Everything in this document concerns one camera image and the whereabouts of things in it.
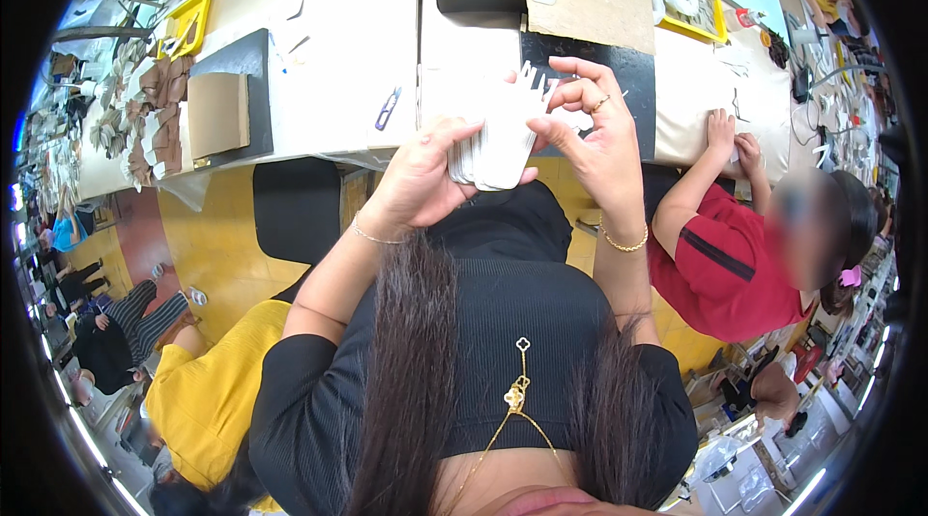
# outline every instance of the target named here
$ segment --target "gold necklace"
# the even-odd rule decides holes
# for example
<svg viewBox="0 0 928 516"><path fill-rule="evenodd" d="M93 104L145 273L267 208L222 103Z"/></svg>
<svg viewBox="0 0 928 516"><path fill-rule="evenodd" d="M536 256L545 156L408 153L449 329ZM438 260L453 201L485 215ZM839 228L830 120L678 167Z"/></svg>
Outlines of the gold necklace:
<svg viewBox="0 0 928 516"><path fill-rule="evenodd" d="M545 434L545 431L541 429L541 426L536 423L534 419L529 417L525 412L522 411L522 407L525 405L525 393L528 390L528 384L531 383L525 371L525 352L528 351L528 348L532 344L529 343L529 340L526 337L519 337L519 340L516 341L516 348L522 352L522 374L516 378L516 381L509 386L509 390L503 395L503 400L509 406L508 411L506 412L506 417L499 423L499 427L496 428L496 433L493 434L493 437L490 438L490 443L486 445L486 448L483 449L483 452L480 455L480 458L477 459L477 463L473 465L473 468L470 469L470 472L467 474L467 477L464 478L464 483L458 488L458 493L455 494L455 497L451 499L451 504L444 510L442 510L442 516L447 516L451 513L451 510L454 510L455 506L458 505L458 501L461 499L461 495L464 493L464 488L470 482L470 479L474 474L477 473L477 469L480 468L480 464L483 462L483 458L486 457L486 454L490 451L490 448L493 447L493 443L496 441L496 438L499 437L499 433L503 431L503 426L506 425L508 419L514 415L522 416L528 419L528 422L538 430L538 433L541 433L541 436L545 438L545 442L548 444L548 448L551 449L551 453L554 454L554 460L557 461L558 467L561 469L561 473L564 476L565 481L570 482L570 477L567 474L567 471L564 470L564 466L561 463L561 457L558 456L558 450L554 449L554 446L551 444L551 440L548 439L548 436Z"/></svg>

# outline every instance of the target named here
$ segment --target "bottle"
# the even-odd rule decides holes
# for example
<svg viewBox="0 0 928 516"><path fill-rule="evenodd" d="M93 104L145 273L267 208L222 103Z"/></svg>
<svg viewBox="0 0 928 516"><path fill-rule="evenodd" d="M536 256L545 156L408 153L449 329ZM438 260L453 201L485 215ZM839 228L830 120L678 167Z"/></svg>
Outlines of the bottle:
<svg viewBox="0 0 928 516"><path fill-rule="evenodd" d="M729 9L725 11L725 26L728 31L740 31L760 24L760 20L766 16L764 12L750 9Z"/></svg>

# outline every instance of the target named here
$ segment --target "scissors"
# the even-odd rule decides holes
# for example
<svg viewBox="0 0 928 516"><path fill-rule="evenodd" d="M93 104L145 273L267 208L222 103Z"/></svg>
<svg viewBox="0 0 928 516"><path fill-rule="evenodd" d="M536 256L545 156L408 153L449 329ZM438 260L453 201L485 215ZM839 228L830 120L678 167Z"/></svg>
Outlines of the scissors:
<svg viewBox="0 0 928 516"><path fill-rule="evenodd" d="M393 108L396 107L396 102L399 101L400 93L402 92L402 87L393 88L393 93L390 94L383 107L380 108L380 114L377 116L377 121L374 123L375 128L383 131L383 129L387 127L387 122L390 120L390 114L393 113Z"/></svg>

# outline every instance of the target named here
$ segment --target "lips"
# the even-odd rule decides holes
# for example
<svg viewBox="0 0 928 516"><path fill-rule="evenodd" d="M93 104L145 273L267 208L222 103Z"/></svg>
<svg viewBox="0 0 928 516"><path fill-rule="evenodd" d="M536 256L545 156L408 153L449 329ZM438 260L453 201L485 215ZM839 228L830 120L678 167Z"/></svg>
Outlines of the lips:
<svg viewBox="0 0 928 516"><path fill-rule="evenodd" d="M557 504L588 504L597 499L574 487L542 488L509 500L495 516L523 516Z"/></svg>

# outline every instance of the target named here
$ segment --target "red polo shirt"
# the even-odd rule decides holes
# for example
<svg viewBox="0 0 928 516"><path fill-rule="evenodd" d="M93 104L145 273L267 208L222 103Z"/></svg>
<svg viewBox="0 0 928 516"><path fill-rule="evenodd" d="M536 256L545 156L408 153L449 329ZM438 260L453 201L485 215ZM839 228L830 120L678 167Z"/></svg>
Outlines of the red polo shirt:
<svg viewBox="0 0 928 516"><path fill-rule="evenodd" d="M700 333L737 343L808 316L771 264L764 218L713 184L680 231L675 261L648 241L651 284Z"/></svg>

